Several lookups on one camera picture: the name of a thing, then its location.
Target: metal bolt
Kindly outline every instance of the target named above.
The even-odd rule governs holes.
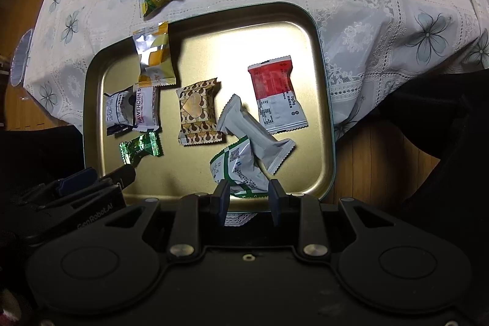
[[[170,253],[176,257],[185,257],[194,253],[194,247],[186,243],[178,243],[170,248]]]
[[[245,254],[243,256],[243,261],[255,261],[255,256],[253,254]]]
[[[325,245],[319,245],[316,243],[311,243],[310,245],[304,246],[304,249],[302,250],[307,255],[311,255],[313,257],[321,257],[328,252],[328,248]]]

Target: tray rim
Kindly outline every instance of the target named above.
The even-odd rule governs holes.
[[[192,19],[192,18],[195,18],[195,17],[203,17],[203,16],[208,16],[208,15],[212,15],[212,14],[216,14],[216,13],[221,13],[221,12],[225,12],[225,11],[229,11],[229,10],[236,10],[236,9],[243,9],[243,8],[249,8],[249,7],[254,7],[254,6],[258,6],[258,5],[287,5],[287,7],[292,7],[292,8],[297,8],[300,10],[300,12],[304,15],[304,16],[307,16],[307,19],[310,20],[311,24],[314,25],[314,39],[317,43],[317,45],[319,46],[319,49],[320,49],[320,53],[321,53],[321,66],[322,66],[322,72],[323,72],[323,79],[324,79],[324,83],[325,83],[325,86],[326,86],[326,96],[327,96],[327,99],[328,99],[328,108],[329,108],[329,123],[331,125],[331,148],[332,148],[332,157],[333,157],[333,170],[332,170],[332,177],[331,177],[331,181],[329,183],[329,186],[327,189],[324,190],[324,194],[322,194],[321,197],[317,197],[317,199],[319,201],[322,201],[324,198],[326,198],[333,185],[334,185],[334,181],[336,179],[336,142],[334,140],[334,124],[333,124],[333,113],[332,113],[332,108],[331,108],[331,96],[330,96],[330,93],[329,93],[329,82],[328,82],[328,75],[327,75],[327,72],[326,72],[326,66],[324,65],[324,51],[323,51],[323,45],[321,43],[321,39],[319,37],[319,32],[317,30],[317,24],[315,22],[315,20],[313,19],[313,17],[311,16],[311,14],[306,10],[304,9],[302,6],[300,5],[297,5],[295,3],[292,3],[292,2],[284,2],[284,1],[272,1],[272,2],[261,2],[261,3],[253,3],[253,4],[250,4],[250,5],[242,5],[242,6],[236,6],[236,7],[231,7],[231,8],[224,8],[224,9],[219,9],[219,10],[213,10],[211,12],[206,12],[206,13],[201,13],[201,14],[197,14],[197,15],[194,15],[194,16],[190,16],[190,17],[185,17],[185,18],[181,18],[181,19],[177,19],[177,20],[173,20],[173,21],[169,21],[168,22],[168,26],[172,25],[173,23],[177,23],[177,22],[182,22],[182,21],[185,21],[185,20],[189,20],[189,19]],[[124,42],[126,40],[128,40],[130,38],[130,36],[124,38],[124,39],[121,39],[117,42],[114,42],[112,44],[110,44],[109,46],[106,46],[102,49],[100,49],[95,55],[94,57],[92,58],[92,61],[103,51],[106,51],[108,48],[112,47],[112,46],[115,46],[121,42]],[[89,67],[87,68],[87,71],[86,71],[86,75],[88,75],[89,73],[89,69],[91,68],[92,66],[92,62],[90,62],[90,65]],[[85,102],[85,97],[86,97],[86,86],[87,86],[87,79],[85,78],[85,87],[84,87],[84,93],[83,93],[83,115],[85,115],[85,111],[86,111],[86,102]],[[82,130],[83,130],[83,160],[84,160],[84,163],[85,163],[85,167],[86,167],[86,156],[85,156],[85,118],[83,118],[83,124],[82,124]],[[229,211],[228,213],[231,213],[231,214],[236,214],[236,213],[262,213],[264,211],[270,211],[270,209],[267,209],[267,210],[261,210],[261,211]]]

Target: heart shape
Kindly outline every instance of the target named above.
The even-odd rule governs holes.
[[[187,112],[191,117],[198,118],[202,115],[202,96],[199,93],[192,93],[185,104],[182,106],[182,109]]]

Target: gold tray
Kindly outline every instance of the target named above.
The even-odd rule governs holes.
[[[292,56],[290,76],[308,127],[275,134],[277,140],[292,138],[297,146],[273,178],[286,192],[322,198],[333,184],[335,172],[332,120],[328,86],[316,26],[302,8],[289,3],[268,3],[223,10],[173,22],[169,25],[170,51],[178,86],[218,78],[216,116],[236,93],[258,120],[248,66],[281,56]],[[86,166],[100,176],[123,165],[119,143],[139,134],[106,136],[104,93],[114,93],[138,80],[139,56],[132,38],[100,51],[86,74],[83,112]],[[237,138],[225,143],[189,145],[178,143],[179,102],[175,87],[160,90],[160,140],[164,155],[144,157],[136,168],[136,181],[124,189],[128,204],[145,197],[176,201],[195,192],[212,193],[216,183],[209,161]],[[265,211],[267,198],[231,197],[229,211]]]

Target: transparent plastic object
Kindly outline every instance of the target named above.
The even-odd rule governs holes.
[[[14,51],[12,57],[12,63],[10,65],[10,84],[17,86],[24,80],[25,67],[28,62],[30,42],[32,39],[32,28],[28,30],[22,38]]]

